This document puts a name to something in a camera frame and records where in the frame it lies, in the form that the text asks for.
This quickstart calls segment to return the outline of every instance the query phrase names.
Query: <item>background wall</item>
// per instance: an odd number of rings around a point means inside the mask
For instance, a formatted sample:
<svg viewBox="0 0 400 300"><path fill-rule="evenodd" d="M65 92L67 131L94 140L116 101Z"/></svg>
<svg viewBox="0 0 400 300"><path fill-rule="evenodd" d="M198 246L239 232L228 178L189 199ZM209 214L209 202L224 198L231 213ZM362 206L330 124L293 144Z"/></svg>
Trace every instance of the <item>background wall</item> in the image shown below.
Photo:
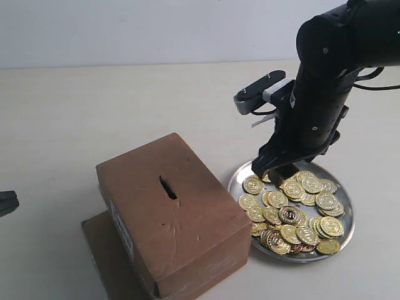
<svg viewBox="0 0 400 300"><path fill-rule="evenodd" d="M295 58L346 0L0 0L0 69Z"/></svg>

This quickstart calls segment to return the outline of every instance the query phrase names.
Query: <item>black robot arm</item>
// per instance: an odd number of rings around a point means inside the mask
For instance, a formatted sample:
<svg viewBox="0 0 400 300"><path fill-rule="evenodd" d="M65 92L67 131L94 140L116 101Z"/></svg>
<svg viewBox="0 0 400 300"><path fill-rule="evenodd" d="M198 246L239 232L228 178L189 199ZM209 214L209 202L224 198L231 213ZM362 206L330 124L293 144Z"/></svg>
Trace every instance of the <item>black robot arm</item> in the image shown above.
<svg viewBox="0 0 400 300"><path fill-rule="evenodd" d="M400 65L400 0L350 0L312 18L297 34L297 52L301 65L295 81L280 79L282 71L275 71L235 97L242 114L266 102L277 107L274 134L252 163L260 178L325 154L340 137L336 129L359 72Z"/></svg>

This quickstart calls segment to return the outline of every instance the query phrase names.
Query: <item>cable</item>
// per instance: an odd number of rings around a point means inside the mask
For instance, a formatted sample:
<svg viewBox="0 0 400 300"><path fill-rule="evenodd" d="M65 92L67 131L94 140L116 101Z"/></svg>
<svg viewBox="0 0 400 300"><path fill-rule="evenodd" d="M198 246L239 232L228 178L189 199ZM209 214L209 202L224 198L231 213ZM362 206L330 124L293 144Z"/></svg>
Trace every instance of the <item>cable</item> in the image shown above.
<svg viewBox="0 0 400 300"><path fill-rule="evenodd" d="M390 91L393 89L400 89L400 86L378 86L378 87L373 87L373 86L360 86L359 84L354 85L355 88L358 89L365 89L367 91Z"/></svg>
<svg viewBox="0 0 400 300"><path fill-rule="evenodd" d="M252 111L251 113L255 116L268 116L270 114L274 114L275 112L276 109L273 109L272 111L261 111L261 112Z"/></svg>
<svg viewBox="0 0 400 300"><path fill-rule="evenodd" d="M372 73L365 75L365 76L359 76L357 77L356 81L364 81L364 80L370 80L372 78L377 77L379 74L381 74L384 70L384 67L377 67L375 71L373 71ZM367 91L390 91L393 89L400 89L400 85L399 86L378 86L378 87L372 87L372 86L360 86L359 84L354 84L355 88L358 89L364 89Z"/></svg>
<svg viewBox="0 0 400 300"><path fill-rule="evenodd" d="M373 79L373 78L377 77L378 75L380 75L383 72L383 70L384 70L384 67L377 67L376 70L373 71L372 73L357 77L356 81L364 81L364 80Z"/></svg>

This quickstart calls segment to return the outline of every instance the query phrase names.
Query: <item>silver tray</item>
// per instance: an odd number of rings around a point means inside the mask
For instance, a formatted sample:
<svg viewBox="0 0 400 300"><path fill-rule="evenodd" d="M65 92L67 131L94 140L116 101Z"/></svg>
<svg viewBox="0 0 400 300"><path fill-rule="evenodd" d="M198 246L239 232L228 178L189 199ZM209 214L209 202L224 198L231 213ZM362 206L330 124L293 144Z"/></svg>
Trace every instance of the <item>silver tray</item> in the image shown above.
<svg viewBox="0 0 400 300"><path fill-rule="evenodd" d="M242 165L236 172L233 174L229 184L227 185L227 190L231 193L235 200L238 200L239 197L246 192L243 190L243 181L250 175L253 175L253 171L251 170L251 162L249 161L246 164ZM344 206L344 216L341 218L341 221L344 226L344 235L337 238L337 240L341 243L341 250L348 244L350 241L353 231L354 231L354 209L353 204L350 200L349 194L346 192L343 185L331 174L329 174L325 169L318 166L314 163L307 163L305 161L297 162L294 164L299 170L308 170L313 172L319 178L330 179L334 183L337 184L337 191L335 195L342 202ZM260 202L260 206L264 206L261 201L261 196L266 191L275 191L277 188L273 184L265 184L264 190L258 194L256 197ZM307 214L307 220L314 216L320 216L316 206L305 206L302 203L289 201L289 205L297 206L302 211ZM284 261L291 261L294 263L310 263L312 261L320 261L322 259L329 258L329 255L319 254L317 251L313 252L300 252L298 254L285 254L279 255L268 249L266 249L257 239L256 237L251 238L251 244L258 248L260 251L264 252L267 255L274 256L275 258L282 259Z"/></svg>

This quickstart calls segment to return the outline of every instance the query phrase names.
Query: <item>white table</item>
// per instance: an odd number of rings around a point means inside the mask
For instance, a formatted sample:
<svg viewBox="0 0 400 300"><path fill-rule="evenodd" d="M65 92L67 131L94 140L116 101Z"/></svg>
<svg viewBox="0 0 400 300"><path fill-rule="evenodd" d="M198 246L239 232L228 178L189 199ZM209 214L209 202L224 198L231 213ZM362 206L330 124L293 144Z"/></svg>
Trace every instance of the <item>white table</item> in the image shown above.
<svg viewBox="0 0 400 300"><path fill-rule="evenodd" d="M21 202L0 219L0 298L105 299L81 221L105 210L96 164L179 133L226 184L273 122L241 116L232 96L297 61L0 71L0 190ZM388 69L368 84L398 84ZM400 292L400 91L354 90L342 138L316 159L345 185L356 230L338 255L284 264L252 250L208 299L393 299Z"/></svg>

